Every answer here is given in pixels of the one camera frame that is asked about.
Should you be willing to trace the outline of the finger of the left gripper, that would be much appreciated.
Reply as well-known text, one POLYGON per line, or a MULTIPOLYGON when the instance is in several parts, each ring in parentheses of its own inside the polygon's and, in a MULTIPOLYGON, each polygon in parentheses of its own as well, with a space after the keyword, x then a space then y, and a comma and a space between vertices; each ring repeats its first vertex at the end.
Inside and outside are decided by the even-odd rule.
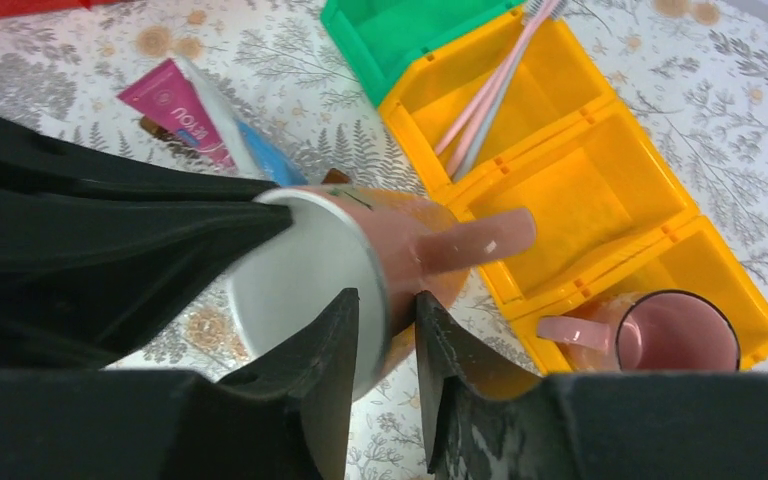
POLYGON ((117 201, 251 201, 266 180, 189 173, 42 135, 0 117, 0 189, 117 201))
POLYGON ((287 208, 251 201, 0 189, 0 367, 106 366, 291 223, 287 208))

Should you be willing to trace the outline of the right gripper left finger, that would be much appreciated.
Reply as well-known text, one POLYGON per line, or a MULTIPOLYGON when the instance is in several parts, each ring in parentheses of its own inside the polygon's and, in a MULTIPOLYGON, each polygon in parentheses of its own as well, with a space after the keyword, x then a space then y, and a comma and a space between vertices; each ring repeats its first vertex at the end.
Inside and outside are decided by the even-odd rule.
POLYGON ((359 294, 211 382, 187 370, 0 369, 0 479, 340 479, 359 294))

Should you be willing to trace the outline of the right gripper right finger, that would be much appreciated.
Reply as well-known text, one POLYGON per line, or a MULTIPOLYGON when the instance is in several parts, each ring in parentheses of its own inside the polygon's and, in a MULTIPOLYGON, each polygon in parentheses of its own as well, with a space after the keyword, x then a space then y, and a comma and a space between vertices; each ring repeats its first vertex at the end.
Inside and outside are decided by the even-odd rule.
POLYGON ((509 361, 415 299, 426 461, 438 479, 768 479, 768 375, 565 373, 509 361))

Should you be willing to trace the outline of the pink toothpaste tube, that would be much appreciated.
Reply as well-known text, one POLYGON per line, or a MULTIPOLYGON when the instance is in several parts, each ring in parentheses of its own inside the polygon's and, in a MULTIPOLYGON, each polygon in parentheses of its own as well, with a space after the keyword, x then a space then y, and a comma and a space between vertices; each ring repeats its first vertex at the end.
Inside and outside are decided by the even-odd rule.
POLYGON ((117 98, 175 135, 214 165, 235 170, 235 164, 194 86, 171 58, 163 60, 119 93, 117 98))

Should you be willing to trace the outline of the pink patterned cup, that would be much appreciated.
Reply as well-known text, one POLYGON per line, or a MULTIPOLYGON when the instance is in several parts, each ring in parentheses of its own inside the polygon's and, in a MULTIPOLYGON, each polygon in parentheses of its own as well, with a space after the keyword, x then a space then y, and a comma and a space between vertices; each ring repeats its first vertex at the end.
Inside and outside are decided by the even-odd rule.
POLYGON ((353 395, 372 390, 410 352, 416 294, 452 305, 471 269, 535 244, 525 207, 458 220, 429 199, 348 184, 277 188, 255 203, 291 226, 245 254, 227 277, 232 317, 261 356, 307 326, 343 289, 359 296, 353 395))

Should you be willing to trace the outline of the white toothpaste tube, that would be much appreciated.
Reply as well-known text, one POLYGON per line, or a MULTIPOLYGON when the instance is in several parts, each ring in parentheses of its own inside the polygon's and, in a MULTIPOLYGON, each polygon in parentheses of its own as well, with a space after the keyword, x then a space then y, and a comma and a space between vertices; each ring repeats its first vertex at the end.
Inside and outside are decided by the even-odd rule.
POLYGON ((206 73, 189 58, 176 54, 175 61, 194 86, 199 100, 235 164, 237 174, 244 178, 266 180, 266 175, 253 159, 238 129, 237 110, 206 73))

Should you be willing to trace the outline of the blue toothpaste tube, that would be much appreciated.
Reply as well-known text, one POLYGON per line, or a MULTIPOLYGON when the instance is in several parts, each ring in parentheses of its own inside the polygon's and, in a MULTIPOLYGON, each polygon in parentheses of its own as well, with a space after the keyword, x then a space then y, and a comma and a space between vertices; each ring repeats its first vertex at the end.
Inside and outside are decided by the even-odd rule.
POLYGON ((302 171, 282 150, 242 120, 237 120, 236 125, 252 160, 271 181, 281 187, 309 184, 302 171))

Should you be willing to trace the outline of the pink toothbrush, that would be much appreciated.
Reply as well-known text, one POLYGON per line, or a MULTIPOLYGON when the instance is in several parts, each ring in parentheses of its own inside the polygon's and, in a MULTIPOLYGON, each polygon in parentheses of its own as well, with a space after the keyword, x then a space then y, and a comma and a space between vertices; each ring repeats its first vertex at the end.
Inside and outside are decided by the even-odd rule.
POLYGON ((508 78, 508 74, 512 73, 514 67, 521 61, 525 49, 537 29, 547 19, 555 16, 554 10, 557 7, 563 9, 563 4, 563 1, 526 1, 524 3, 523 30, 514 46, 489 79, 469 101, 467 106, 456 117, 449 129, 444 133, 442 139, 435 145, 435 154, 443 153, 462 130, 473 126, 478 128, 488 118, 489 108, 492 102, 499 97, 503 81, 508 78))
MULTIPOLYGON (((557 7, 554 10, 555 16, 552 16, 547 20, 557 19, 563 13, 564 9, 566 8, 567 1, 563 2, 563 9, 557 7)), ((457 134, 460 135, 460 138, 445 167, 446 173, 452 180, 460 180, 473 168, 478 153, 484 145, 484 142, 489 134, 489 130, 493 125, 496 115, 501 107, 501 103, 505 98, 507 90, 512 82, 516 68, 521 63, 521 61, 514 67, 514 71, 508 74, 508 78, 503 81, 499 97, 492 102, 492 105, 489 108, 488 118, 485 119, 478 128, 473 126, 469 129, 464 129, 459 134, 457 134)))

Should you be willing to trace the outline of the red plastic bin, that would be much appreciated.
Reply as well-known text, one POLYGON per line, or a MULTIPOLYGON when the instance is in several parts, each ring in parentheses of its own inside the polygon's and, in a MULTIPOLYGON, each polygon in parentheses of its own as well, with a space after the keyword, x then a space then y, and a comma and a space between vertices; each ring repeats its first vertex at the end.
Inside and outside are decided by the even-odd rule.
POLYGON ((0 0, 0 19, 125 4, 121 0, 0 0))

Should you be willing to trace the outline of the pink glossy mug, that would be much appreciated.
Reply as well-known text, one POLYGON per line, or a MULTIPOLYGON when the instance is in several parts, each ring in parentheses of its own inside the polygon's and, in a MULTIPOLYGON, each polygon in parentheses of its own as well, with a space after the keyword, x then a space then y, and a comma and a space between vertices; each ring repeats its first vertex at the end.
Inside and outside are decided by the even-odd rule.
POLYGON ((734 372, 741 348, 727 317, 684 290, 624 293, 537 323, 539 338, 561 345, 579 371, 734 372))

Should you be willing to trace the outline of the orange bin with cups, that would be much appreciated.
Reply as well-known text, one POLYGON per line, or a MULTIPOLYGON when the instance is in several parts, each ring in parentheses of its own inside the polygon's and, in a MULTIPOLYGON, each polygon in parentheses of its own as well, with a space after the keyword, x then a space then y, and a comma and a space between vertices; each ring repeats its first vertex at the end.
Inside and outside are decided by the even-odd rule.
POLYGON ((571 294, 510 322, 540 372, 571 370, 557 344, 537 337, 540 318, 566 314, 613 296, 658 290, 689 291, 718 307, 739 340, 742 370, 768 358, 768 302, 713 224, 700 216, 677 229, 658 230, 655 239, 639 252, 614 256, 615 263, 605 272, 574 280, 571 294))

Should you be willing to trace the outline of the orange bin with toothpastes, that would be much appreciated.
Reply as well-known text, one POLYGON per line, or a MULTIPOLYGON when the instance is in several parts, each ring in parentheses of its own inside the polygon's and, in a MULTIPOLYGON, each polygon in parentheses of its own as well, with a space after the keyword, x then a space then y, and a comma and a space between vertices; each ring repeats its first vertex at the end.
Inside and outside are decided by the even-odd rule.
POLYGON ((509 320, 590 293, 597 278, 699 213, 621 101, 485 166, 453 201, 456 213, 479 219, 526 207, 537 229, 527 251, 482 269, 509 320))

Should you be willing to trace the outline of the orange bin with toothbrushes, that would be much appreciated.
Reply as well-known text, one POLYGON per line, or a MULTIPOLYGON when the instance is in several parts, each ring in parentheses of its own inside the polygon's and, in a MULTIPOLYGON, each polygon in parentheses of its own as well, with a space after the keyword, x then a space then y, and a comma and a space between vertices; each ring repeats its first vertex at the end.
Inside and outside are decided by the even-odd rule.
POLYGON ((447 202, 616 95, 559 17, 515 54, 511 10, 415 60, 378 112, 427 193, 447 202))

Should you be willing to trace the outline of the green plastic bin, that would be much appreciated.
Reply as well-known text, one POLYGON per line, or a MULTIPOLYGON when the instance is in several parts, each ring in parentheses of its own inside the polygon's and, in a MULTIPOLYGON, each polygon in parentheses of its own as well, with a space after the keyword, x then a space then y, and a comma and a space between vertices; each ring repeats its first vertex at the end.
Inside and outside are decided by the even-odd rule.
POLYGON ((418 58, 517 8, 508 0, 328 0, 320 20, 378 106, 418 58))

